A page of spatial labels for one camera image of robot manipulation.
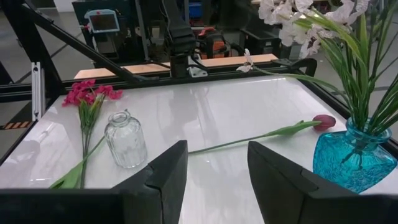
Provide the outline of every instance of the flower bud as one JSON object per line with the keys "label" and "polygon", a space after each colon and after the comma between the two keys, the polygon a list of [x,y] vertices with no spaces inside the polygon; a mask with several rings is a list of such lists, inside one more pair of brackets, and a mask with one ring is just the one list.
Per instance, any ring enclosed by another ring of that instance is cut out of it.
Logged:
{"label": "flower bud", "polygon": [[320,124],[313,127],[317,131],[326,131],[336,124],[336,119],[326,114],[316,115],[312,121],[321,121]]}

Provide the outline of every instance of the white table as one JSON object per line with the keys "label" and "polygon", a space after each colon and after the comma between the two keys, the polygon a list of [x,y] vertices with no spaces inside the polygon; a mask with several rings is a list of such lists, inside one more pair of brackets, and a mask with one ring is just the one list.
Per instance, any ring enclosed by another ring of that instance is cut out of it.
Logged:
{"label": "white table", "polygon": [[[48,187],[81,160],[78,112],[62,108],[60,97],[0,167],[0,188]],[[256,77],[126,90],[103,105],[92,137],[95,145],[112,113],[128,109],[144,130],[149,161],[179,139],[188,150],[248,138],[330,114],[345,120],[294,79]],[[319,133],[312,128],[292,137],[259,140],[312,170]],[[188,158],[187,187],[180,223],[264,223],[251,187],[247,144]],[[118,167],[106,144],[88,162],[87,188],[110,188],[138,169]],[[398,169],[365,193],[398,194]]]}

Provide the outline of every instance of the magenta flower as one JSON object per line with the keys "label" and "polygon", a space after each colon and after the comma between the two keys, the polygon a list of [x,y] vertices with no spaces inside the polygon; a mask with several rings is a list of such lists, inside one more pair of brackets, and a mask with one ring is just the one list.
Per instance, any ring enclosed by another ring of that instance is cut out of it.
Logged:
{"label": "magenta flower", "polygon": [[336,125],[336,119],[327,114],[316,115],[312,121],[321,121],[320,124],[313,127],[317,131],[326,131]]}
{"label": "magenta flower", "polygon": [[72,90],[69,91],[62,106],[80,106],[82,101],[92,105],[96,101],[98,95],[107,96],[111,100],[118,100],[122,96],[123,91],[114,91],[111,85],[101,85],[96,90],[93,90],[94,84],[95,80],[85,80],[80,83],[74,83],[72,85]]}

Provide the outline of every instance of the clear glass vase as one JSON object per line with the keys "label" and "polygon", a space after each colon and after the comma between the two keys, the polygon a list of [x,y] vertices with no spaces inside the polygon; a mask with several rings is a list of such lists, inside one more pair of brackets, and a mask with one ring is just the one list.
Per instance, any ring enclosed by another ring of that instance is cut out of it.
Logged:
{"label": "clear glass vase", "polygon": [[115,163],[121,167],[138,166],[147,157],[141,124],[127,110],[109,117],[105,139]]}
{"label": "clear glass vase", "polygon": [[396,166],[394,156],[380,144],[391,137],[390,129],[379,136],[357,130],[350,118],[347,131],[322,134],[313,157],[313,172],[342,187],[360,193],[385,178]]}

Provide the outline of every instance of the wooden board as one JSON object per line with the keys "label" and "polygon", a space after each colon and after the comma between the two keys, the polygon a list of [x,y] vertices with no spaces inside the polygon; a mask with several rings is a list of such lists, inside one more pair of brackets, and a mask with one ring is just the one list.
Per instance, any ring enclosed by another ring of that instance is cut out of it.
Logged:
{"label": "wooden board", "polygon": [[[275,55],[272,54],[265,54],[265,55],[253,55],[252,56],[254,63],[260,62],[269,62],[271,60],[278,59]],[[218,67],[223,65],[241,65],[246,61],[244,56],[242,57],[228,57],[228,58],[213,58],[213,59],[206,59],[202,60],[203,65],[210,68],[210,67]],[[155,64],[147,64],[147,65],[131,65],[125,66],[127,70],[130,72],[138,75],[145,75],[146,73],[154,73],[154,72],[166,72],[168,68],[162,67],[160,65]],[[114,74],[107,70],[106,68],[96,68],[96,69],[88,69],[88,70],[80,70],[75,79],[80,78],[98,78],[98,77],[109,77],[113,76]]]}

